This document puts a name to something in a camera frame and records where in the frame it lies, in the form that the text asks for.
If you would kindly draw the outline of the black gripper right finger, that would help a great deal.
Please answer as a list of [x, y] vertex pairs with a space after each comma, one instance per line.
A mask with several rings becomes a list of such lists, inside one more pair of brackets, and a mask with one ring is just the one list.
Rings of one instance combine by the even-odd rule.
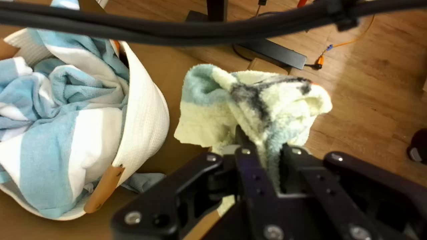
[[278, 160], [280, 191], [285, 196], [298, 198], [304, 212], [301, 235], [294, 240], [350, 240], [352, 200], [321, 160], [300, 147], [282, 146]]

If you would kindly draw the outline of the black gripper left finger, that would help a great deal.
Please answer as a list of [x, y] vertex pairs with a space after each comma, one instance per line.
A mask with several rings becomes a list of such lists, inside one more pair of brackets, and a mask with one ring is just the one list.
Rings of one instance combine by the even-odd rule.
[[273, 211], [277, 198], [270, 180], [258, 163], [254, 144], [236, 128], [238, 148], [234, 152], [236, 168], [240, 179], [240, 202], [248, 220], [253, 240], [284, 240], [277, 215]]

